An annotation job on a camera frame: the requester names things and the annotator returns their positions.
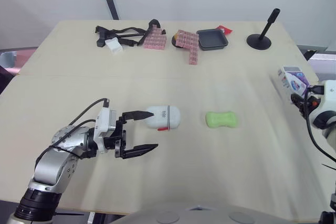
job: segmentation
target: pink foam block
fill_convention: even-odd
[[[143,43],[143,47],[147,49],[163,50],[164,46],[166,45],[167,36],[166,34],[161,33],[162,29],[157,28],[156,25],[153,25],[153,28]]]
[[[187,31],[178,30],[176,45],[189,49],[189,64],[197,65],[198,60],[198,34],[189,33]]]

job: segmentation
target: black baking tray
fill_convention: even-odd
[[[207,29],[197,31],[198,43],[203,51],[223,49],[228,41],[220,29]]]

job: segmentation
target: product box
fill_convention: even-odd
[[[309,82],[299,67],[283,66],[278,70],[278,91],[280,95],[289,101],[290,95],[296,93],[302,98],[305,96]]]

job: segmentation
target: black cable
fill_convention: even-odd
[[[75,119],[73,119],[69,125],[73,125],[82,115],[84,115],[90,108],[92,108],[94,105],[96,105],[97,103],[99,102],[102,102],[104,101],[104,104],[103,104],[103,107],[105,108],[108,108],[109,107],[109,99],[107,98],[102,98],[102,99],[99,99],[97,101],[95,101],[94,103],[90,104],[85,110],[83,110],[82,113],[80,113]]]
[[[320,151],[322,152],[325,156],[327,156],[328,158],[330,158],[331,160],[333,160],[334,162],[336,162],[336,159],[332,156],[330,156],[327,152],[325,152],[315,141],[314,136],[311,132],[311,127],[310,127],[310,122],[309,122],[309,113],[308,113],[308,105],[307,105],[307,101],[308,101],[308,92],[310,92],[311,89],[308,89],[304,95],[304,102],[303,102],[303,109],[305,112],[305,118],[306,118],[306,124],[307,124],[307,130],[308,130],[308,134],[310,136],[311,141],[313,142],[314,146]]]
[[[336,168],[333,168],[333,167],[331,167],[331,166],[329,166],[329,165],[325,165],[325,164],[321,164],[321,165],[324,165],[324,166],[325,166],[325,167],[327,167],[327,168],[330,168],[330,169],[336,170]]]
[[[41,158],[43,157],[44,154],[46,154],[47,151],[49,151],[51,148],[56,147],[60,142],[62,142],[64,139],[66,139],[72,132],[74,132],[75,130],[77,130],[79,127],[81,127],[83,124],[89,123],[89,122],[95,122],[95,119],[89,119],[89,120],[85,120],[83,122],[81,122],[80,124],[78,124],[77,126],[75,126],[72,130],[70,130],[67,134],[65,134],[63,137],[61,137],[58,141],[56,141],[54,144],[48,146],[36,159],[35,161],[35,168],[38,164],[38,162],[41,160]]]
[[[72,154],[73,156],[75,156],[75,157],[77,157],[77,158],[80,158],[80,156],[78,156],[76,153],[71,152],[71,151],[68,151],[68,150],[66,150],[66,149],[63,149],[63,148],[61,148],[61,147],[58,147],[58,146],[52,146],[52,145],[50,145],[49,147],[58,149],[58,150],[60,150],[60,151],[64,151],[64,152],[70,153],[70,154]]]
[[[84,214],[75,214],[75,213],[72,213],[72,212],[55,212],[54,216],[55,215],[80,216],[80,215],[84,215]]]

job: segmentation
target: black harness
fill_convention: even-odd
[[[153,25],[156,25],[157,28],[161,28],[159,21],[157,21],[156,19],[152,19],[148,23],[148,29],[147,30],[144,30],[142,28],[136,28],[136,27],[128,27],[128,28],[125,28],[125,29],[122,29],[122,30],[115,30],[115,29],[107,30],[104,27],[97,26],[96,27],[96,34],[99,34],[99,39],[97,40],[97,47],[105,46],[105,40],[113,39],[113,38],[118,38],[119,43],[123,44],[123,45],[127,45],[127,46],[130,46],[130,47],[134,47],[134,45],[140,46],[140,45],[143,44],[147,35],[151,31]],[[126,32],[128,30],[134,30],[138,33],[137,34],[118,35],[120,33]],[[126,37],[136,37],[136,36],[142,36],[142,38],[139,41],[135,41],[135,40],[132,40],[132,39],[124,39]]]

